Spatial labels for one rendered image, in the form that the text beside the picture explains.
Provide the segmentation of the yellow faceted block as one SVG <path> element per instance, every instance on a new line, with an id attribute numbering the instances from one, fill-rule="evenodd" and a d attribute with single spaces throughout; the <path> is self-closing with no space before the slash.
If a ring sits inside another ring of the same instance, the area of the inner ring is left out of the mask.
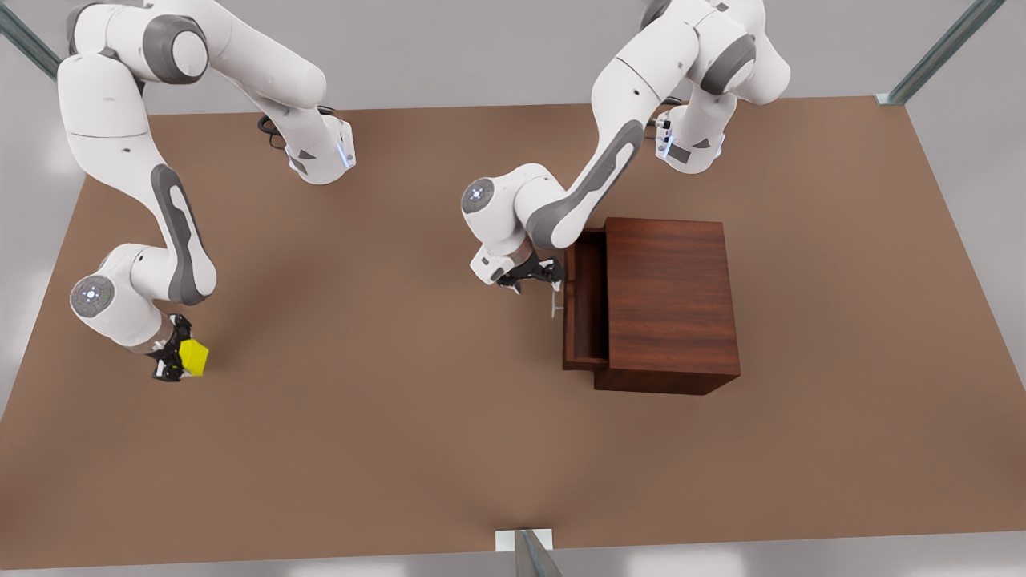
<path id="1" fill-rule="evenodd" d="M 208 364 L 209 349 L 196 339 L 180 342 L 177 354 L 182 366 L 183 377 L 200 377 Z"/>

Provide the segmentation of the wooden drawer with silver handle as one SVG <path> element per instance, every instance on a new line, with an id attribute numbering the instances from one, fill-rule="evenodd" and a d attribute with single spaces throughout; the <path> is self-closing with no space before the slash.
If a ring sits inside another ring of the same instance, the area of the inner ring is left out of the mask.
<path id="1" fill-rule="evenodd" d="M 563 267 L 562 369 L 602 370 L 609 363 L 606 231 L 583 230 Z"/>

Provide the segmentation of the silver frame post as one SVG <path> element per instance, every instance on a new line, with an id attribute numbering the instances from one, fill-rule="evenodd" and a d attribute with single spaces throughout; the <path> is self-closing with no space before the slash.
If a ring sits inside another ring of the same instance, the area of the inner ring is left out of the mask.
<path id="1" fill-rule="evenodd" d="M 512 551 L 515 577 L 564 577 L 551 555 L 553 530 L 516 529 L 495 531 L 495 551 Z"/>
<path id="2" fill-rule="evenodd" d="M 876 94 L 879 106 L 905 106 L 928 80 L 938 72 L 988 22 L 1007 0 L 972 0 L 966 10 L 942 33 L 928 53 L 890 91 Z"/>
<path id="3" fill-rule="evenodd" d="M 30 29 L 25 22 L 0 0 L 0 35 L 18 48 L 34 66 L 50 80 L 56 81 L 61 59 Z"/>

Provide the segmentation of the dark wooden cabinet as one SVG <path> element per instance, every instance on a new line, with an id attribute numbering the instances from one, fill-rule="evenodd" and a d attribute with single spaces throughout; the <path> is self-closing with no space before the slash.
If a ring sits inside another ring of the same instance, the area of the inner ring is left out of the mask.
<path id="1" fill-rule="evenodd" d="M 741 375 L 722 223 L 608 218 L 598 390 L 706 395 Z"/>

